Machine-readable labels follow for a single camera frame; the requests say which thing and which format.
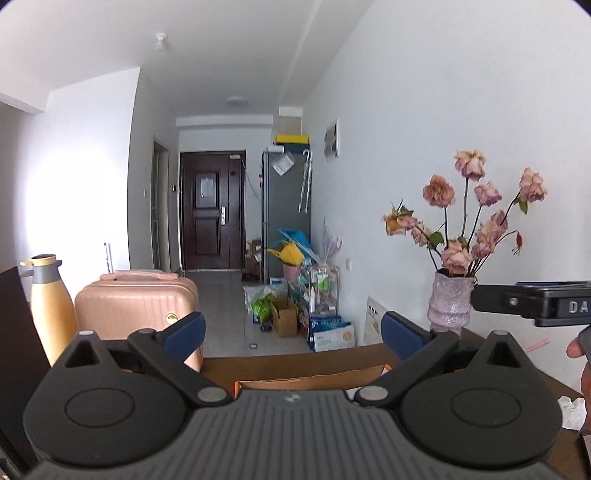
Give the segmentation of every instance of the ceiling light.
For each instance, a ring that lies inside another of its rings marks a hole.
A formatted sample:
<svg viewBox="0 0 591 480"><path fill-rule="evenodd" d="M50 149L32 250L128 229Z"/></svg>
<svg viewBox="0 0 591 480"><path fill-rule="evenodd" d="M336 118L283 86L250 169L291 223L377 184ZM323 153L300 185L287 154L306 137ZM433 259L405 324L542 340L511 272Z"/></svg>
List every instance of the ceiling light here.
<svg viewBox="0 0 591 480"><path fill-rule="evenodd" d="M156 35L156 50L164 50L168 35L166 33L159 33Z"/></svg>
<svg viewBox="0 0 591 480"><path fill-rule="evenodd" d="M248 100L241 95L232 95L226 98L226 103L233 106L246 106L248 105Z"/></svg>

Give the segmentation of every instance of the pink suitcase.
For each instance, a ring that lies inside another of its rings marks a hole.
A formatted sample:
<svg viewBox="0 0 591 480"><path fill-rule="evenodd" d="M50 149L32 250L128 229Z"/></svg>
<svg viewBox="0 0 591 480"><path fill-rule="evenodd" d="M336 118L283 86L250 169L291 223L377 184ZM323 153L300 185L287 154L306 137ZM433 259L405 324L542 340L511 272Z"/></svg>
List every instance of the pink suitcase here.
<svg viewBox="0 0 591 480"><path fill-rule="evenodd" d="M103 340L124 339L140 328L164 330L199 308L197 286L176 273L127 270L107 273L76 296L80 330L94 330ZM203 349L185 363L199 371Z"/></svg>

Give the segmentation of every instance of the vase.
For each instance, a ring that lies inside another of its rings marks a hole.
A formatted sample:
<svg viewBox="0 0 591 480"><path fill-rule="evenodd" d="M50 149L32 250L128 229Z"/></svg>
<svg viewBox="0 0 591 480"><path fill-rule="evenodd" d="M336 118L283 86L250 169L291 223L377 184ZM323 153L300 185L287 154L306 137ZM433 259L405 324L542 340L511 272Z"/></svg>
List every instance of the vase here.
<svg viewBox="0 0 591 480"><path fill-rule="evenodd" d="M448 277L435 273L427 310L431 328L442 327L461 335L462 327L470 322L470 295L475 281L474 277Z"/></svg>

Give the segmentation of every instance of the yellow thermos bottle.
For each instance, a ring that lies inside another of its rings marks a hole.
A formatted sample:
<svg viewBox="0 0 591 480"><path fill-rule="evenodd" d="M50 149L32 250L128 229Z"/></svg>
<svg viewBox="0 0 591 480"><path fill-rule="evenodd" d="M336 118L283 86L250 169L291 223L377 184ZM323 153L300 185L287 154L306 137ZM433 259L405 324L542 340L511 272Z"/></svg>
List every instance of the yellow thermos bottle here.
<svg viewBox="0 0 591 480"><path fill-rule="evenodd" d="M23 273L33 277L31 313L37 334L53 365L78 331L78 321L72 298L60 277L61 260L52 254L37 255L21 265L33 266Z"/></svg>

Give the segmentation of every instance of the green leaf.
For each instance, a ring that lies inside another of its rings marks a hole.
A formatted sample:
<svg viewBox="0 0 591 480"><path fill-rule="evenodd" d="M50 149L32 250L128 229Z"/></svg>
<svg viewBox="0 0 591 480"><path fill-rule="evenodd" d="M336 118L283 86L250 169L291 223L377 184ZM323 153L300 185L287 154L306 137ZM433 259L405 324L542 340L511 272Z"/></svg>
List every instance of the green leaf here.
<svg viewBox="0 0 591 480"><path fill-rule="evenodd" d="M437 247L437 245L441 245L444 242L443 235L441 234L441 232L433 232L431 234L429 242L433 247Z"/></svg>
<svg viewBox="0 0 591 480"><path fill-rule="evenodd" d="M412 215L414 210L408 210L404 205L400 207L400 216Z"/></svg>

